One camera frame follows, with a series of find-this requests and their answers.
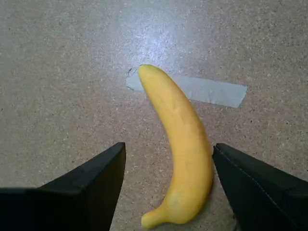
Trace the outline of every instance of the tape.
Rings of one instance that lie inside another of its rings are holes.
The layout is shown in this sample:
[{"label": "tape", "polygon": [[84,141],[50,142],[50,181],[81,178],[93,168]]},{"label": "tape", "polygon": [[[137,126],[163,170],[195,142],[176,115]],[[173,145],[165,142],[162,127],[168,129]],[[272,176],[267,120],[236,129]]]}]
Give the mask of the tape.
[{"label": "tape", "polygon": [[[210,79],[195,77],[171,77],[190,100],[201,101],[237,108],[244,99],[247,87]],[[137,68],[132,68],[126,85],[137,91],[144,91],[138,77]]]}]

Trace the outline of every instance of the yellow banana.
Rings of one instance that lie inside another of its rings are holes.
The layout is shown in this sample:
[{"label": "yellow banana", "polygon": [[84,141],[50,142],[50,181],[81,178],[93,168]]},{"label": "yellow banana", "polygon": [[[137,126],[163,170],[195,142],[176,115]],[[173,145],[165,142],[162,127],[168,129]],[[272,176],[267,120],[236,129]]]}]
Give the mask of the yellow banana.
[{"label": "yellow banana", "polygon": [[210,143],[184,93],[161,69],[141,65],[138,74],[168,136],[173,157],[170,187],[161,205],[141,218],[150,229],[164,222],[185,224],[202,208],[213,182]]}]

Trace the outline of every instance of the speckled floor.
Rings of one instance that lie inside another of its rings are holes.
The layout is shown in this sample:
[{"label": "speckled floor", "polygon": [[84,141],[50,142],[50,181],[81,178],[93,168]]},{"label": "speckled floor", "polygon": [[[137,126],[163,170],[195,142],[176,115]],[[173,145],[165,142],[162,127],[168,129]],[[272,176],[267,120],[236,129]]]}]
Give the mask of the speckled floor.
[{"label": "speckled floor", "polygon": [[[248,86],[242,105],[193,102],[225,142],[308,180],[306,0],[0,0],[0,186],[40,186],[113,143],[127,145],[111,230],[141,230],[172,162],[164,130],[129,69]],[[231,231],[215,179],[203,212],[160,231]]]}]

